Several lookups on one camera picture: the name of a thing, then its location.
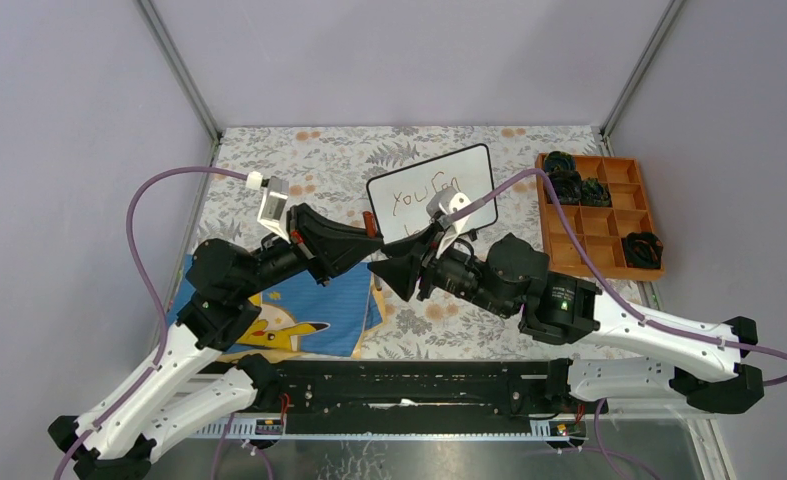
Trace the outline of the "small whiteboard black frame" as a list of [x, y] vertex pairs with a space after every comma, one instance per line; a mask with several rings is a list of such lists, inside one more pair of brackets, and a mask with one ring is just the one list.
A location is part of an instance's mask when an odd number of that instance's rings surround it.
[[385, 241], [400, 240], [425, 228], [429, 201], [447, 187], [472, 201], [495, 188], [487, 145], [476, 144], [370, 178], [366, 191]]

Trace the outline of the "orange compartment tray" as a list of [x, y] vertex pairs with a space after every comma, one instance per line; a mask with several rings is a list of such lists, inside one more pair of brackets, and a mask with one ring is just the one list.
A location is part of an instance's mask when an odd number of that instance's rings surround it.
[[663, 242], [627, 240], [631, 234], [657, 233], [639, 162], [631, 157], [591, 155], [576, 156], [574, 160], [580, 179], [595, 180], [611, 195], [610, 203], [554, 205], [544, 181], [536, 179], [543, 251], [550, 257], [550, 269], [578, 277], [592, 275], [560, 221], [559, 214], [563, 213], [572, 235], [604, 277], [647, 282], [660, 279], [665, 272], [662, 264], [646, 268], [640, 261], [662, 261], [657, 249]]

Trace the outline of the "blue Pikachu cloth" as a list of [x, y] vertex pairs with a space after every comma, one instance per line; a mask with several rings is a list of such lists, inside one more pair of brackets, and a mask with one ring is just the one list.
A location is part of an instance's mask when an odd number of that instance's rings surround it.
[[304, 354], [358, 358], [363, 337], [387, 320], [385, 298], [362, 262], [319, 286], [302, 272], [249, 298], [260, 315], [218, 360], [260, 353], [275, 363]]

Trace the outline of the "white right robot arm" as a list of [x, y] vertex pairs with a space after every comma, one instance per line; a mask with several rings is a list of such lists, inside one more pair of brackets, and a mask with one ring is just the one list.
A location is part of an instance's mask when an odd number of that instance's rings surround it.
[[440, 289], [501, 318], [517, 316], [521, 334], [548, 345], [592, 344], [632, 352], [613, 367], [566, 363], [547, 379], [544, 402], [566, 412], [579, 401], [679, 396], [700, 411], [741, 414], [764, 397], [763, 373], [744, 363], [757, 338], [753, 320], [711, 324], [681, 319], [604, 292], [596, 284], [550, 270], [549, 257], [507, 234], [485, 258], [441, 246], [431, 226], [383, 247], [369, 270], [408, 301]]

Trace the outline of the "floral patterned table mat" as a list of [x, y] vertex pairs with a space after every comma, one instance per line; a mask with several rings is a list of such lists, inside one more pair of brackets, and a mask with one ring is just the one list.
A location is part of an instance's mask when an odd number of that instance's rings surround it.
[[[235, 179], [258, 171], [289, 182], [289, 197], [334, 221], [361, 226], [375, 176], [476, 144], [489, 148], [493, 177], [504, 181], [541, 153], [594, 155], [583, 126], [230, 128], [225, 132], [196, 238], [222, 238], [255, 249], [265, 236], [256, 220], [260, 196]], [[363, 337], [358, 358], [408, 360], [623, 359], [626, 352], [589, 344], [552, 346], [520, 334], [502, 319], [435, 291], [425, 301], [400, 300], [388, 287], [387, 320]]]

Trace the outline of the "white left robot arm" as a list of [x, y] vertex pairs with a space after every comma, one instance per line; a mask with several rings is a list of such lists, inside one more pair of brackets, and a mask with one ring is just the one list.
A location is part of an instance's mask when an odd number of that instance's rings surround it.
[[302, 272], [327, 285], [378, 251], [379, 233], [329, 220], [306, 204], [286, 212], [286, 233], [247, 250], [213, 238], [193, 253], [186, 279], [194, 292], [166, 327], [152, 358], [78, 417], [60, 416], [48, 433], [80, 479], [142, 479], [169, 449], [201, 427], [247, 408], [282, 401], [281, 380], [259, 354], [179, 402], [181, 386], [234, 346], [258, 319], [252, 296]]

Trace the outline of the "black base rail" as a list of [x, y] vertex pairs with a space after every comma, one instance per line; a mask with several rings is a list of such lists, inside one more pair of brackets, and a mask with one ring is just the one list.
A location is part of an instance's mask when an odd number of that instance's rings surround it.
[[567, 359], [542, 361], [323, 361], [275, 365], [280, 380], [245, 416], [286, 423], [289, 435], [525, 434], [530, 423], [581, 421], [596, 410], [566, 384]]

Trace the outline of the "dark red marker cap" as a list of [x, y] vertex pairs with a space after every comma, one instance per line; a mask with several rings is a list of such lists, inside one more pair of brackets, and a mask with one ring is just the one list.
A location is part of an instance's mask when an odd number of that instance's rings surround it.
[[375, 238], [377, 236], [377, 227], [373, 213], [371, 211], [364, 211], [362, 213], [362, 218], [367, 236], [370, 238]]

